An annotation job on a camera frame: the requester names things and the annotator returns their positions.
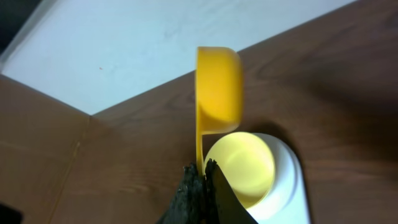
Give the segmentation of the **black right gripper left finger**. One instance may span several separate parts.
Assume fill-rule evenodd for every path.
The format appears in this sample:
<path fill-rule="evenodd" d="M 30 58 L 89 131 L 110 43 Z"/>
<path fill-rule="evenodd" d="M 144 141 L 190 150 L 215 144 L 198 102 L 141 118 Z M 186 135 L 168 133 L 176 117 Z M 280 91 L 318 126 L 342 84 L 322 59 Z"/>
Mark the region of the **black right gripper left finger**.
<path fill-rule="evenodd" d="M 183 167 L 183 177 L 168 209 L 157 224 L 199 224 L 205 219 L 205 180 L 197 166 Z"/>

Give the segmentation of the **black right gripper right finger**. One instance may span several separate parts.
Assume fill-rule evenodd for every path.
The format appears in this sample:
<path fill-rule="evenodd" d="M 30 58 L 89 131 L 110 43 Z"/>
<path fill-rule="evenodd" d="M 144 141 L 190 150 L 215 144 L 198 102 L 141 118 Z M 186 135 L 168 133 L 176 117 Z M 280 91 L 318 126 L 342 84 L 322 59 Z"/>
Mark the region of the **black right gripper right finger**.
<path fill-rule="evenodd" d="M 257 224 L 241 205 L 221 168 L 209 159 L 205 168 L 206 222 L 218 224 Z"/>

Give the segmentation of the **yellow measuring scoop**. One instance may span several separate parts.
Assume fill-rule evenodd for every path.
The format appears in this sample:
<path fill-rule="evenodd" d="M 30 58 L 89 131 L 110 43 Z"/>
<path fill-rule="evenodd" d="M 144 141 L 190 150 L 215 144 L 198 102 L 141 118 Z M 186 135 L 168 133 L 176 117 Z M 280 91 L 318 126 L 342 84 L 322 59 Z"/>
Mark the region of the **yellow measuring scoop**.
<path fill-rule="evenodd" d="M 235 130 L 243 117 L 243 68 L 227 47 L 198 47 L 195 70 L 196 163 L 204 175 L 203 136 Z"/>

